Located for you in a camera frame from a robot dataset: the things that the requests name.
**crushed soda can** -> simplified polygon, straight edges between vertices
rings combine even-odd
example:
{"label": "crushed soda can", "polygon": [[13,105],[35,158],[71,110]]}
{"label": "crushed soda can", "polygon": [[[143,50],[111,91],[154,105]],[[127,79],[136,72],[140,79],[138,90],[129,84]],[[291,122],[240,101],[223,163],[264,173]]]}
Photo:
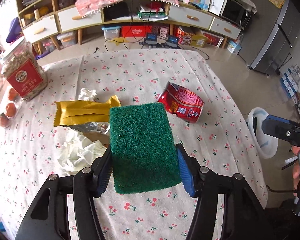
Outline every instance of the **crushed soda can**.
{"label": "crushed soda can", "polygon": [[203,100],[196,93],[170,82],[157,102],[163,103],[165,110],[170,114],[189,123],[197,122],[204,106]]}

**microwave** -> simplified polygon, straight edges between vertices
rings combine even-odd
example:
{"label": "microwave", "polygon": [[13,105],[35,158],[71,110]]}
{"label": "microwave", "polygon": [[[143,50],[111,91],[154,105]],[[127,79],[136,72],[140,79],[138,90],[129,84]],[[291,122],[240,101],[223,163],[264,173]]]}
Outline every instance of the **microwave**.
{"label": "microwave", "polygon": [[245,28],[250,20],[251,12],[234,0],[211,0],[209,11]]}

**refrigerator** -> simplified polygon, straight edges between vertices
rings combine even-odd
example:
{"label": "refrigerator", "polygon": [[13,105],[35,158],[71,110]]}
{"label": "refrigerator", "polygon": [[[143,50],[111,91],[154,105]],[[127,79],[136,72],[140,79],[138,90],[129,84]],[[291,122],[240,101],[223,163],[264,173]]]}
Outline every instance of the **refrigerator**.
{"label": "refrigerator", "polygon": [[300,14],[290,0],[279,9],[269,0],[251,0],[256,15],[245,29],[238,55],[247,66],[265,74],[279,74],[300,29]]}

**yellow wrapper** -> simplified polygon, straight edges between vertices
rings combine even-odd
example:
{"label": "yellow wrapper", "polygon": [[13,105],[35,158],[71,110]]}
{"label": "yellow wrapper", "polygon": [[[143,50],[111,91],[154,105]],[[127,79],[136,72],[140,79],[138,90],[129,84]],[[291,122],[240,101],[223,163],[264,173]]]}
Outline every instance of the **yellow wrapper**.
{"label": "yellow wrapper", "polygon": [[116,95],[113,95],[105,103],[77,100],[56,102],[56,105],[57,112],[53,126],[109,122],[110,108],[121,106]]}

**white tissue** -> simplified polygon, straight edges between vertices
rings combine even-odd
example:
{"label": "white tissue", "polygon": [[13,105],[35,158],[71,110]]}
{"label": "white tissue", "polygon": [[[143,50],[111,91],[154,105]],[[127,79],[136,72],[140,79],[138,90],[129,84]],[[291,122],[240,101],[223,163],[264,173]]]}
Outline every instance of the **white tissue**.
{"label": "white tissue", "polygon": [[82,88],[78,100],[94,101],[97,97],[97,92],[94,89]]}
{"label": "white tissue", "polygon": [[58,162],[67,174],[72,175],[91,166],[94,159],[101,157],[105,151],[106,147],[100,141],[92,142],[82,133],[70,129]]}

